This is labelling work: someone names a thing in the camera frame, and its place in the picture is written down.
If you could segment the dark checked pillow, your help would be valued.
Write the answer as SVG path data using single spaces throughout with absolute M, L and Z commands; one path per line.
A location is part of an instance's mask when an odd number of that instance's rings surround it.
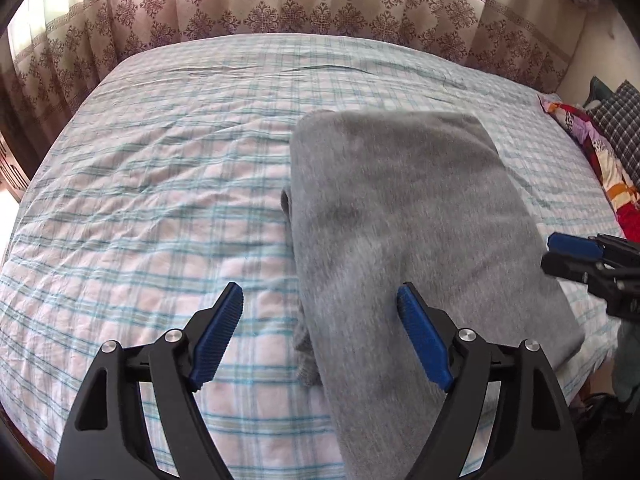
M 640 179 L 640 93 L 628 80 L 620 84 L 593 110 L 593 125 L 608 140 L 626 173 L 639 187 Z

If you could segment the colourful floral quilt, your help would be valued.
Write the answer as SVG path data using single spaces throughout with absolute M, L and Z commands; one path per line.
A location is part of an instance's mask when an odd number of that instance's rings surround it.
M 579 145 L 614 211 L 625 237 L 639 241 L 639 191 L 614 154 L 611 144 L 593 125 L 587 113 L 578 107 L 538 96 L 541 108 Z

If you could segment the dark green pillow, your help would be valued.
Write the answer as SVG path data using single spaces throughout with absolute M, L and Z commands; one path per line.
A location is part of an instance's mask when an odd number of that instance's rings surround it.
M 602 105 L 608 99 L 612 98 L 614 91 L 605 84 L 597 76 L 593 76 L 589 83 L 589 94 L 586 102 L 584 103 L 585 110 L 593 110 L 594 108 Z

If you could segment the grey sweatpants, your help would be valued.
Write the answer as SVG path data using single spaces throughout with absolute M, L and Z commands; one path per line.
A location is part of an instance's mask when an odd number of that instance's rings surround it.
M 542 239 L 480 121 L 453 112 L 329 112 L 292 135 L 288 218 L 299 378 L 322 385 L 351 479 L 401 479 L 444 395 L 402 328 L 405 283 L 497 344 L 533 338 L 553 367 L 582 346 Z

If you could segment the patterned pink curtain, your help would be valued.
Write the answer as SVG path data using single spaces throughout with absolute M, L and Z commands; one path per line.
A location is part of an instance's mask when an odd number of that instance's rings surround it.
M 247 32 L 372 38 L 552 92 L 585 18 L 572 0 L 24 0 L 1 37 L 1 131 L 42 157 L 126 58 Z

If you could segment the plaid bed sheet mattress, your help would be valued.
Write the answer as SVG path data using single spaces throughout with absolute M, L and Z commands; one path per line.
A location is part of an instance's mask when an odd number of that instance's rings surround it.
M 585 156 L 535 90 L 369 39 L 224 36 L 121 62 L 21 200 L 1 268 L 1 403 L 49 460 L 102 342 L 147 344 L 229 282 L 244 312 L 196 397 L 239 479 L 341 479 L 320 391 L 295 377 L 297 281 L 280 206 L 313 110 L 478 117 L 541 234 L 618 234 Z

